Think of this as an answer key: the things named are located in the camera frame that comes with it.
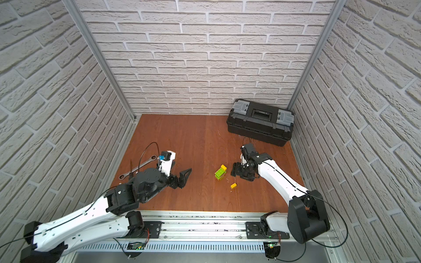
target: wooden table surface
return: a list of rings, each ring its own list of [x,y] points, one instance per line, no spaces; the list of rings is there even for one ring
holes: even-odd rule
[[[249,138],[229,133],[226,118],[210,115],[142,115],[111,186],[127,182],[128,178],[119,180],[118,176],[130,170],[130,163],[132,167],[137,166],[145,147],[156,141],[160,151],[176,153],[172,174],[178,176],[180,171],[188,168],[192,168],[192,173],[183,189],[167,187],[146,204],[140,204],[140,210],[277,210],[286,213],[287,204],[265,179],[249,182],[230,175],[232,164],[240,162],[240,147],[248,143]],[[289,142],[284,147],[253,139],[251,142],[259,153],[268,153],[281,169],[303,185]],[[153,154],[157,154],[154,144],[147,149],[143,161]],[[214,173],[221,165],[228,169],[224,178],[218,181]],[[143,170],[155,166],[156,162],[151,162]],[[237,187],[231,190],[233,183],[237,183]]]

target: brick wall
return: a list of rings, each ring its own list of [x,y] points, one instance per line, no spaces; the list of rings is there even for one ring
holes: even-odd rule
[[[286,107],[333,1],[78,0],[135,113]]]
[[[420,262],[420,22],[420,0],[348,0],[293,108],[302,174],[344,216],[349,262]]]
[[[61,1],[0,4],[0,244],[95,196],[129,118]],[[0,249],[18,262],[24,241]]]

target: black cable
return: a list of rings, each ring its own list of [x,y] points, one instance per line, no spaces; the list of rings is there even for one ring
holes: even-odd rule
[[[157,149],[158,149],[158,155],[157,155],[157,157],[159,158],[159,155],[161,154],[161,152],[159,151],[158,143],[156,141],[153,141],[148,146],[146,146],[145,150],[143,151],[142,155],[140,156],[139,165],[137,166],[137,172],[139,172],[139,170],[140,170],[140,161],[142,160],[143,155],[145,154],[145,152],[149,148],[149,146],[151,146],[153,143],[157,145]]]
[[[103,193],[102,193],[99,197],[101,197],[104,193],[108,192],[108,190],[113,189],[114,187],[115,187],[115,186],[108,188],[108,189],[107,189],[107,190],[105,190],[105,191],[104,191],[104,192],[103,192]],[[85,213],[86,213],[86,212],[88,212],[88,211],[89,211],[89,209],[91,209],[91,207],[92,207],[92,206],[96,203],[96,201],[98,201],[98,199],[97,199],[97,200],[95,200],[95,202],[93,202],[93,203],[91,204],[91,206],[90,206],[90,207],[89,207],[89,208],[85,211]],[[56,228],[56,227],[59,227],[59,226],[61,226],[61,225],[64,225],[65,223],[68,223],[68,222],[72,221],[73,219],[76,219],[76,218],[80,217],[81,215],[83,215],[83,214],[77,215],[77,216],[75,216],[74,218],[67,220],[66,222],[63,222],[63,223],[61,223],[61,224],[59,224],[59,225],[56,225],[56,226],[54,226],[54,227],[52,227],[52,228],[50,228],[50,229],[47,229],[45,232],[50,231],[50,230],[52,230],[52,229],[54,229],[54,228]],[[27,237],[36,236],[36,235],[39,235],[39,234],[42,234],[42,233],[43,233],[43,232],[40,232],[40,233],[37,233],[37,234],[33,234],[33,235],[30,235],[30,236],[25,236],[25,237],[22,237],[22,238],[18,238],[18,239],[12,240],[12,241],[10,241],[10,242],[7,242],[6,244],[1,245],[1,246],[0,246],[0,249],[1,249],[2,247],[4,247],[4,246],[6,246],[6,245],[10,244],[10,243],[15,242],[15,241],[19,241],[19,240],[25,239],[25,238],[27,238]]]
[[[294,260],[282,260],[282,259],[279,259],[279,258],[275,258],[275,259],[276,260],[279,260],[279,261],[283,261],[283,262],[294,262],[294,261],[297,261],[297,260],[299,260],[300,258],[302,258],[304,256],[304,254],[306,253],[306,249],[307,249],[307,243],[304,243],[304,251],[303,251],[303,254],[301,254],[301,256],[299,258],[294,259]]]
[[[315,196],[312,196],[312,195],[310,195],[310,194],[308,194],[308,193],[306,193],[306,192],[304,192],[304,191],[302,191],[302,190],[300,190],[300,189],[298,189],[295,185],[293,185],[292,184],[292,182],[290,182],[281,172],[279,172],[275,167],[273,167],[273,166],[271,166],[270,164],[268,164],[267,162],[263,162],[263,163],[265,163],[265,164],[267,164],[267,165],[269,165],[270,167],[272,167],[275,171],[277,171],[280,175],[282,175],[282,177],[283,178],[285,178],[285,180],[287,180],[293,187],[295,187],[295,189],[297,189],[298,191],[300,191],[301,193],[304,193],[304,194],[306,194],[306,195],[308,195],[309,197],[313,197],[313,198],[316,198],[316,199],[319,199],[319,200],[322,200],[323,202],[325,202],[326,204],[328,204],[338,215],[339,215],[339,217],[342,219],[342,221],[344,222],[344,225],[345,225],[345,229],[346,229],[346,236],[345,236],[345,239],[344,239],[344,241],[342,242],[342,243],[340,243],[339,245],[337,245],[337,246],[327,246],[327,245],[325,245],[325,244],[321,244],[321,243],[319,243],[319,242],[317,242],[317,241],[315,241],[314,239],[312,239],[312,241],[314,241],[314,242],[316,242],[317,244],[319,244],[319,245],[321,245],[321,246],[324,246],[324,247],[329,247],[329,248],[336,248],[336,247],[340,247],[340,246],[342,246],[343,244],[345,244],[345,242],[346,242],[346,240],[348,239],[348,235],[349,235],[349,231],[348,231],[348,225],[346,224],[346,222],[345,222],[345,219],[342,217],[342,215],[339,213],[339,211],[338,210],[336,210],[336,208],[334,208],[331,204],[329,204],[328,202],[326,202],[325,200],[323,200],[323,199],[321,199],[321,198],[319,198],[319,197],[315,197]]]

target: toolbox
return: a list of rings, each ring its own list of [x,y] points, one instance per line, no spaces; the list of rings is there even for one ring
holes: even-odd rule
[[[292,136],[294,115],[274,106],[237,99],[226,123],[230,133],[284,146]]]

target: ratcheting wrench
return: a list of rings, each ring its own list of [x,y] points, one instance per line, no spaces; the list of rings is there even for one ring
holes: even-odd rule
[[[144,167],[145,165],[147,165],[148,163],[152,162],[153,160],[156,160],[157,156],[156,155],[152,155],[151,158],[149,158],[148,160],[146,160],[144,163],[142,163],[139,167],[134,168],[131,172],[136,171],[137,169],[140,169],[142,167]],[[123,180],[124,178],[126,178],[126,176],[128,176],[130,174],[130,172],[128,173],[124,173],[122,175],[120,175],[118,177],[118,179]]]

